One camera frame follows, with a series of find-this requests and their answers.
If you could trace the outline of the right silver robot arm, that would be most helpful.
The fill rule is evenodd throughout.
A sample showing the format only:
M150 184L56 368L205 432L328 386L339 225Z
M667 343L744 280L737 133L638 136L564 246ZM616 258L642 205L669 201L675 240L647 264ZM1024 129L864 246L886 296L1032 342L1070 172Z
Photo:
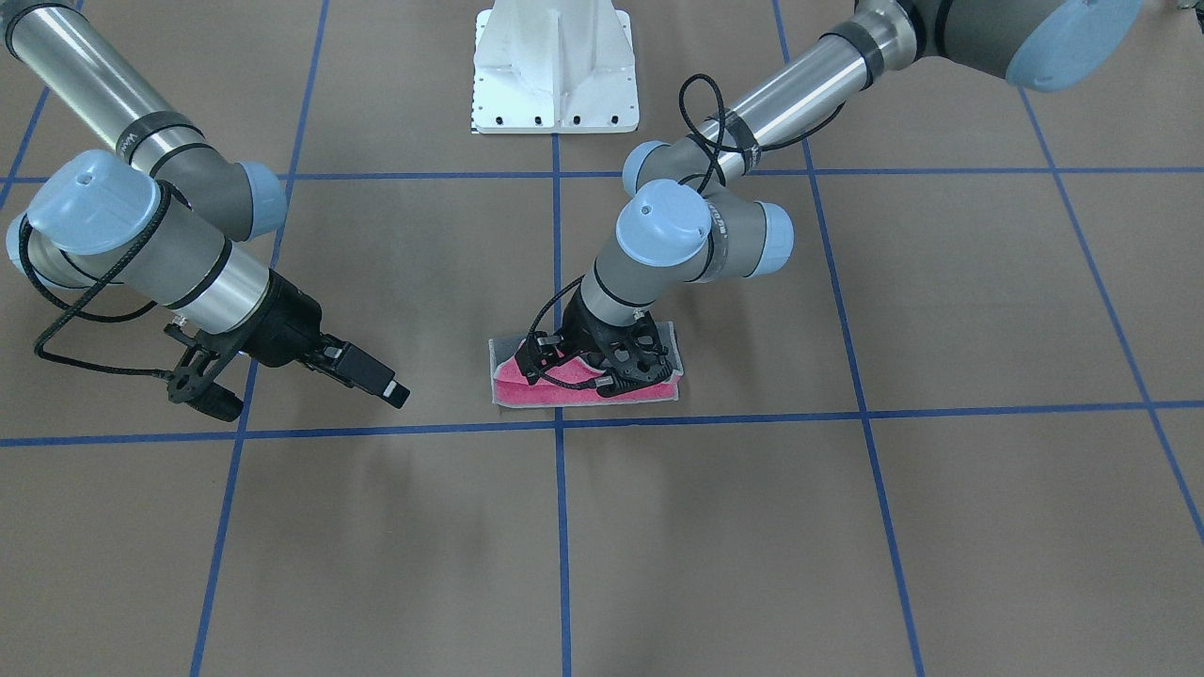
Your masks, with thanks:
M288 199L275 171L229 161L72 5L5 1L2 43L104 141L36 193L8 228L8 257L60 314L35 338L39 359L164 382L169 399L236 420L244 402L216 381L235 358L299 363L395 408L409 393L356 345L324 332L321 308L244 242L283 226ZM117 324L143 310L87 306L120 285L163 308L183 346L172 369L117 367L49 351L72 320Z

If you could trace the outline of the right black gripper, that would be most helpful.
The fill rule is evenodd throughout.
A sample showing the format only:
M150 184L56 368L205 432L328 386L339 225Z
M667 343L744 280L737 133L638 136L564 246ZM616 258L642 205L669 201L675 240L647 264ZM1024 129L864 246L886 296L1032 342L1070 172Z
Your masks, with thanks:
M403 408L411 390L400 385L395 371L344 338L321 336L320 320L318 301L271 270L261 304L236 329L220 334L197 330L193 336L185 335L181 326L165 329L185 346L169 373L169 401L188 404L219 420L237 420L244 412L244 402L216 381L229 363L244 353L262 365L279 367L315 351L315 371L396 410Z

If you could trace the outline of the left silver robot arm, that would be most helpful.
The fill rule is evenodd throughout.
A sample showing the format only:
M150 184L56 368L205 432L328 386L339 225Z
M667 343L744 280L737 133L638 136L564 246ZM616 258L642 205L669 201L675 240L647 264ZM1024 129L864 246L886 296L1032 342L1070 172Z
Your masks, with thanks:
M1014 87L1058 92L1100 67L1131 31L1139 1L857 1L752 92L675 143L651 141L626 158L628 202L594 265L557 298L551 332L537 323L494 367L495 385L532 389L535 406L571 406L675 385L681 365L651 306L671 285L752 278L783 269L793 224L774 204L737 198L731 184L774 151L822 130L848 99L925 57L990 73Z

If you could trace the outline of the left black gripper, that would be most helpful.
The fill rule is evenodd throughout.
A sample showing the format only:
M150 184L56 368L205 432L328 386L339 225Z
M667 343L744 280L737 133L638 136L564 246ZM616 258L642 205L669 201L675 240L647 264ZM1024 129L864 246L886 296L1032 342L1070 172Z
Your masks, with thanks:
M668 348L649 314L627 326L610 325L591 314L583 301L572 301L560 330L539 331L539 322L554 305L549 301L541 308L525 341L517 347L517 367L529 385L545 381L571 392L626 394L671 381L673 364ZM589 367L601 373L576 383L550 373L551 369L576 358L583 358Z

